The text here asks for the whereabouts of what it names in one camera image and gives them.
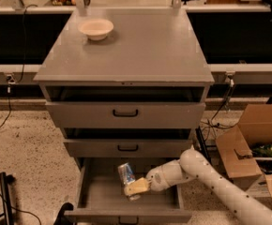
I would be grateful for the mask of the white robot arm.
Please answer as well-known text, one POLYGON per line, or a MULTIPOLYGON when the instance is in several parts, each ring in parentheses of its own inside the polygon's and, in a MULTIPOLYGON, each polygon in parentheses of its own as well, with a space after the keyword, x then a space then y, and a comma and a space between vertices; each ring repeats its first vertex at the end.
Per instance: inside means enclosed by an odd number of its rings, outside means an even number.
POLYGON ((134 200, 147 191, 163 191, 197 179, 210 188, 243 225, 272 225, 272 210, 220 175, 197 150, 184 151, 179 159, 136 179, 128 163, 118 167, 124 194, 134 200))

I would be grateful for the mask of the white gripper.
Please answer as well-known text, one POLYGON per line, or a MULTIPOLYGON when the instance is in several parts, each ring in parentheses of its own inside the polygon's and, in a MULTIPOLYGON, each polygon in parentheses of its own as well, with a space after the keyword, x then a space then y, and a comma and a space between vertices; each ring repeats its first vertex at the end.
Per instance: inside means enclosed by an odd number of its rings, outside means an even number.
POLYGON ((155 169, 151 170, 145 178, 140 178, 134 182, 127 184, 124 187, 126 196, 133 196, 135 194, 144 193, 151 189, 152 191, 161 191, 161 180, 159 172, 155 169))

